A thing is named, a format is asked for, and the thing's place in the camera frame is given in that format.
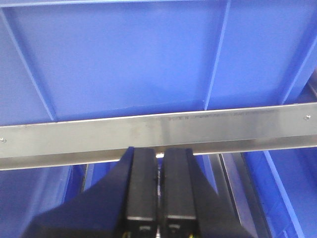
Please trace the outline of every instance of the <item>black plastic part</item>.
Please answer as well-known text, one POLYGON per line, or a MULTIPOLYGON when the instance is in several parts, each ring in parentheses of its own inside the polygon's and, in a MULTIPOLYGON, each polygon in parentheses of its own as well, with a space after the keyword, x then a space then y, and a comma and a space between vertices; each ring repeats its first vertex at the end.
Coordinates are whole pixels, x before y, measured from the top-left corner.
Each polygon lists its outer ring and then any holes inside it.
POLYGON ((134 148, 97 184, 63 205, 38 215, 23 238, 122 237, 134 148))
POLYGON ((186 150, 195 210, 202 238, 253 238, 220 200, 193 155, 186 150))
POLYGON ((157 233, 158 166, 153 149, 135 148, 126 219, 130 237, 154 238, 157 233))
POLYGON ((196 214, 184 149, 167 149, 162 165, 163 237, 188 238, 196 231, 196 214))

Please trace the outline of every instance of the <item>blue plastic surface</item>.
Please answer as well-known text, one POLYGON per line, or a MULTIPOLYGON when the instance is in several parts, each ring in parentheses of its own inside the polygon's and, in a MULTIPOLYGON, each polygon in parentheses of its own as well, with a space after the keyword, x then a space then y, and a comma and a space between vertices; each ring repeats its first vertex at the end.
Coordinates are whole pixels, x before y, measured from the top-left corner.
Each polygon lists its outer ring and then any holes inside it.
POLYGON ((19 2, 0 125, 291 103, 317 65, 315 0, 19 2))
POLYGON ((20 237, 35 215, 78 195, 81 171, 81 166, 0 171, 0 237, 20 237))
POLYGON ((273 238, 317 236, 317 149, 245 153, 273 238))

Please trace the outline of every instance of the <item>blue plastic bin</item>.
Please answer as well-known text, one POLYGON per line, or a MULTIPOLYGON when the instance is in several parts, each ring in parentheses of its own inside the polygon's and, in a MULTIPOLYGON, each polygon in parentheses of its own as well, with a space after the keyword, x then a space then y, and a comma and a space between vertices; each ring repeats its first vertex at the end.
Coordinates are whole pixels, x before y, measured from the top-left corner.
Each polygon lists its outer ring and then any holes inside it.
POLYGON ((273 238, 317 236, 317 149, 245 153, 273 238))
POLYGON ((0 237, 18 238, 32 218, 78 195, 84 166, 0 171, 0 237))
POLYGON ((315 0, 77 2, 0 2, 0 125, 291 103, 317 65, 315 0))

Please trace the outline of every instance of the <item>metal rail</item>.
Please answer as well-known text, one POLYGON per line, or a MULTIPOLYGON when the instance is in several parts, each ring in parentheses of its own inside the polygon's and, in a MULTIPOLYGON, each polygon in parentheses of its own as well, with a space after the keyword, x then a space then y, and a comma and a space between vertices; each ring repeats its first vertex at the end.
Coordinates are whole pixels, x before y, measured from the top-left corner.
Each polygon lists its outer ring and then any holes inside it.
POLYGON ((0 170, 116 160, 128 146, 198 154, 317 146, 317 103, 0 127, 0 170))

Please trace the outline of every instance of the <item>blue plastic crate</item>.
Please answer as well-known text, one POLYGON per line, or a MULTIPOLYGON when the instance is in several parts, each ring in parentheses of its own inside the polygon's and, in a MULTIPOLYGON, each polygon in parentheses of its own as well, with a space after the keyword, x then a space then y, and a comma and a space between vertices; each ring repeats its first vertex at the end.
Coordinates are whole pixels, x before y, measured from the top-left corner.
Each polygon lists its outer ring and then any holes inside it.
POLYGON ((317 65, 315 0, 0 6, 1 125, 291 103, 317 65))
POLYGON ((317 236, 317 149, 245 153, 273 238, 317 236))
POLYGON ((83 166, 0 171, 0 237, 20 237, 35 215, 78 195, 83 175, 83 166))

